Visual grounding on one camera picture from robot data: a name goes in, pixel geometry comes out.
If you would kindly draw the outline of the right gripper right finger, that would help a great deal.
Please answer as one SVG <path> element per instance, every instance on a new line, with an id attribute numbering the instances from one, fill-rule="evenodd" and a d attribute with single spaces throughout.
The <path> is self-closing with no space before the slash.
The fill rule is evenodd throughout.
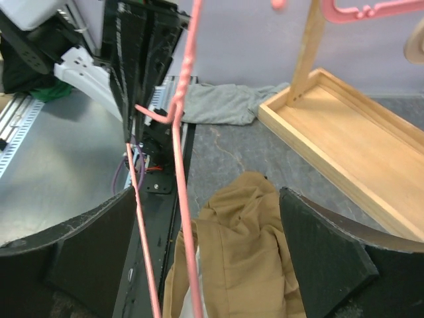
<path id="1" fill-rule="evenodd" d="M 280 215 L 308 317 L 422 317 L 423 243 L 377 231 L 288 187 Z"/>

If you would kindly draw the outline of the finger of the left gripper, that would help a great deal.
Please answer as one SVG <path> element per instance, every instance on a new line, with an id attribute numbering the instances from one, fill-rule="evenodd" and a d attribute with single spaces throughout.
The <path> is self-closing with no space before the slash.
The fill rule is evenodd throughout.
<path id="1" fill-rule="evenodd" d="M 123 120 L 124 141 L 130 142 L 140 89 L 146 13 L 132 1 L 107 1 L 103 26 L 111 52 L 109 87 Z"/>
<path id="2" fill-rule="evenodd" d="M 156 87 L 162 84 L 176 46 L 190 16 L 177 5 L 141 5 L 144 29 L 140 58 L 140 89 L 136 103 L 149 107 Z"/>

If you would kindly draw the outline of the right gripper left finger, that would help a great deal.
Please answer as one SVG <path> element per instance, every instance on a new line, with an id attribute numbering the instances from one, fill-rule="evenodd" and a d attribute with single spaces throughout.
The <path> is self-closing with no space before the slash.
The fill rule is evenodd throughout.
<path id="1" fill-rule="evenodd" d="M 136 208 L 134 189 L 1 246 L 2 317 L 112 317 Z"/>

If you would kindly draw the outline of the tan skirt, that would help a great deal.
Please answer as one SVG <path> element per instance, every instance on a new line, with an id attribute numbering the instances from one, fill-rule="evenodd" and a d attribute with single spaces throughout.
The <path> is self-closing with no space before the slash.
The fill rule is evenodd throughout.
<path id="1" fill-rule="evenodd" d="M 191 227 L 206 317 L 305 317 L 279 195 L 262 174 L 217 191 Z"/>

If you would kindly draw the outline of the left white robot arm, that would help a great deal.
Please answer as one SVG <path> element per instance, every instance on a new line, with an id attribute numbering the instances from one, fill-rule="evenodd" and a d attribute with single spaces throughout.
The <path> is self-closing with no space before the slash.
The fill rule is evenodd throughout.
<path id="1" fill-rule="evenodd" d="M 171 1 L 2 1 L 1 32 L 37 74 L 84 92 L 142 140 L 145 116 L 190 17 Z"/>

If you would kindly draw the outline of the pink plastic hanger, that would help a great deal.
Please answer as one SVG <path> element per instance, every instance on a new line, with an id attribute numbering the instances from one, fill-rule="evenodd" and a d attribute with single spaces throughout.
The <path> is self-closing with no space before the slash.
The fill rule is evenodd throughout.
<path id="1" fill-rule="evenodd" d="M 307 14 L 307 22 L 318 17 L 330 23 L 345 24 L 392 17 L 423 10 L 423 1 L 383 1 L 373 6 L 339 7 L 336 1 L 312 1 Z"/>

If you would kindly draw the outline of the grey cloth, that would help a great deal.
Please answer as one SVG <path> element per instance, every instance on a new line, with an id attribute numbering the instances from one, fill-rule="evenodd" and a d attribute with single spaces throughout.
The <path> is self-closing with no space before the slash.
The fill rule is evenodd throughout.
<path id="1" fill-rule="evenodd" d="M 197 125 L 249 125 L 257 118 L 259 106 L 288 86 L 287 82 L 264 87 L 192 84 L 185 96 L 182 122 Z"/>

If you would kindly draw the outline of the wooden clothes rack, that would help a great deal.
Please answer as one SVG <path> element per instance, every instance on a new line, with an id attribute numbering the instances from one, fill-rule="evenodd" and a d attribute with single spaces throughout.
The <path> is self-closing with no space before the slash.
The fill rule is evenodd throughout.
<path id="1" fill-rule="evenodd" d="M 291 85 L 259 120 L 391 234 L 423 240 L 423 131 L 313 68 L 325 19 L 306 22 Z"/>

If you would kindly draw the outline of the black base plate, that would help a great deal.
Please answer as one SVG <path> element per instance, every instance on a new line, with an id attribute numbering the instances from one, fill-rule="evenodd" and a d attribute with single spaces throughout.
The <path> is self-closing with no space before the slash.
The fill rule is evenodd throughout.
<path id="1" fill-rule="evenodd" d="M 147 174 L 140 193 L 146 235 L 159 302 L 163 303 L 166 276 L 174 260 L 181 217 L 174 168 L 162 172 L 165 182 Z M 134 225 L 117 294 L 113 317 L 152 317 L 148 282 L 138 225 Z"/>

